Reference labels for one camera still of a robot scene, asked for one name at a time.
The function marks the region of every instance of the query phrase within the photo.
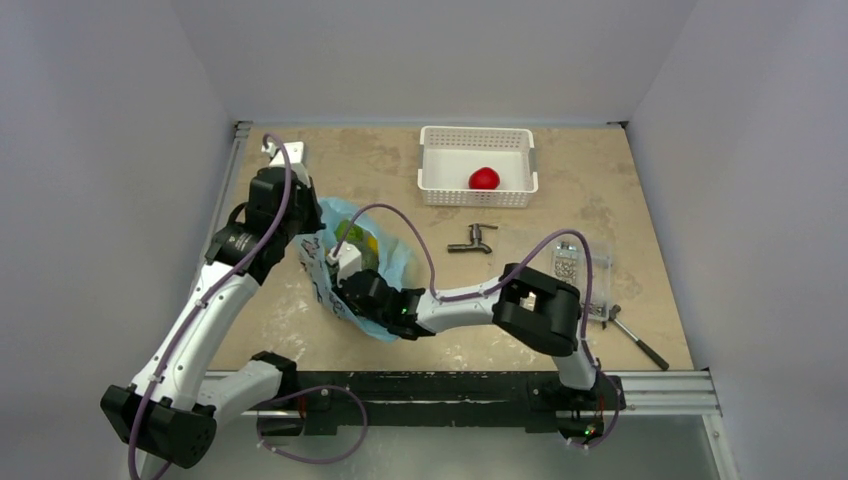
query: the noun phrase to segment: screwdriver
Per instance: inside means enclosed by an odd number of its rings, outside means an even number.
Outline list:
[[[651,360],[653,360],[653,361],[654,361],[654,363],[655,363],[658,367],[660,367],[660,369],[662,369],[662,370],[668,370],[668,362],[666,362],[666,361],[665,361],[665,359],[664,359],[664,358],[662,358],[662,357],[660,356],[660,354],[659,354],[659,353],[655,352],[653,348],[649,347],[647,343],[645,343],[644,341],[642,341],[642,339],[641,339],[641,338],[637,337],[637,336],[636,336],[636,334],[635,334],[635,333],[633,333],[633,331],[632,331],[632,330],[630,330],[630,329],[629,329],[629,328],[627,328],[627,327],[626,327],[623,323],[621,323],[621,320],[619,320],[619,319],[617,318],[617,317],[618,317],[618,313],[619,313],[619,312],[621,312],[621,306],[620,306],[620,305],[618,305],[618,304],[613,305],[613,306],[612,306],[612,308],[610,308],[610,314],[609,314],[608,321],[610,321],[610,322],[612,322],[612,323],[616,324],[616,325],[618,326],[618,328],[620,328],[620,329],[621,329],[621,331],[623,331],[624,333],[626,333],[628,337],[630,337],[630,338],[631,338],[634,342],[636,342],[636,345],[637,345],[637,346],[638,346],[638,347],[639,347],[639,348],[640,348],[643,352],[645,352],[645,355],[647,355],[648,357],[650,357],[650,358],[651,358]]]

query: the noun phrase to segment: blue plastic bag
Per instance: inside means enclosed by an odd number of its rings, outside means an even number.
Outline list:
[[[356,205],[340,198],[320,198],[318,204],[321,206],[321,221],[327,226],[316,234],[298,235],[294,238],[300,263],[312,278],[312,286],[315,288],[315,296],[318,302],[329,308],[339,318],[344,318],[355,323],[363,332],[384,342],[392,342],[397,339],[386,328],[368,320],[365,317],[357,317],[348,306],[333,292],[330,283],[330,269],[327,266],[326,251],[336,246],[336,227],[344,220],[350,220],[353,214],[359,210]],[[377,223],[367,214],[356,220],[356,225],[371,233],[377,239],[379,267],[377,272],[386,279],[389,286],[400,289],[403,284],[404,274],[412,259],[412,251],[397,238],[385,233]]]

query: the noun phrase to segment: plastic bag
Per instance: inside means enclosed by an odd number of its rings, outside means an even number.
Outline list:
[[[350,220],[353,214],[359,210],[356,205],[340,198],[320,198],[318,204],[321,206],[321,221],[326,225],[324,230],[316,234],[298,235],[294,238],[300,263],[312,279],[315,288],[315,296],[318,302],[330,309],[339,318],[344,318],[355,323],[363,332],[382,340],[392,342],[397,339],[386,328],[368,320],[358,317],[348,306],[333,292],[330,283],[330,269],[326,262],[326,252],[336,246],[335,231],[344,220]],[[403,285],[404,274],[412,260],[412,251],[397,238],[385,233],[377,223],[367,214],[356,220],[356,225],[370,233],[378,245],[377,272],[386,279],[389,286],[400,289]]]

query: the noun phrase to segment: metal faucet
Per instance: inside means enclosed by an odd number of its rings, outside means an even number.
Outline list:
[[[464,245],[461,243],[452,243],[448,245],[448,253],[460,253],[460,252],[483,252],[483,253],[492,253],[492,247],[483,243],[483,231],[481,228],[491,228],[492,230],[497,230],[497,225],[487,225],[485,223],[472,223],[468,226],[470,230],[471,243]]]

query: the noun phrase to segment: small plastic bag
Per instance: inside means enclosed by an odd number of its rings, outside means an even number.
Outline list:
[[[364,317],[358,317],[333,292],[330,283],[330,268],[326,262],[327,252],[336,246],[336,229],[345,220],[359,210],[356,205],[340,198],[320,198],[321,221],[326,225],[324,230],[316,234],[298,235],[294,238],[300,263],[312,279],[315,296],[318,302],[329,308],[339,318],[350,320],[363,332],[382,340],[392,342],[397,339],[386,331],[386,328]],[[367,214],[356,220],[356,226],[368,232],[377,241],[377,272],[386,280],[389,286],[404,288],[403,279],[406,269],[412,260],[412,251],[397,238],[385,233]]]

